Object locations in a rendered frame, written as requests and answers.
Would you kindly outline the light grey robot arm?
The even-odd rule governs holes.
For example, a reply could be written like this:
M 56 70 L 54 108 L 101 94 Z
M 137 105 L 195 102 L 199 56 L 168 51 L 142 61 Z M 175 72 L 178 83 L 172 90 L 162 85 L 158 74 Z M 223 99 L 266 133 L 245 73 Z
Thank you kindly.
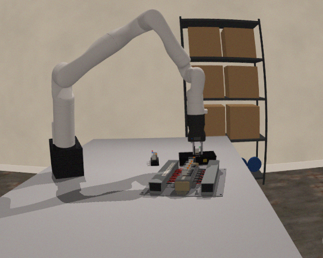
M 74 94 L 72 85 L 93 67 L 112 56 L 133 38 L 154 30 L 166 52 L 177 65 L 182 78 L 191 83 L 188 103 L 203 103 L 205 73 L 190 65 L 191 58 L 178 42 L 163 15 L 156 9 L 141 13 L 126 25 L 98 38 L 80 57 L 70 63 L 61 62 L 52 71 L 53 144 L 60 148 L 75 145 Z

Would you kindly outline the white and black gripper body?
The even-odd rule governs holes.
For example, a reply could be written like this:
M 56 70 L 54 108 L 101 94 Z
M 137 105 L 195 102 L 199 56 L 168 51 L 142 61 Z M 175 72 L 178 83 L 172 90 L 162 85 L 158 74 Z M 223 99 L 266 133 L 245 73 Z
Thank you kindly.
M 205 113 L 203 103 L 187 103 L 188 142 L 199 142 L 206 140 L 204 131 Z

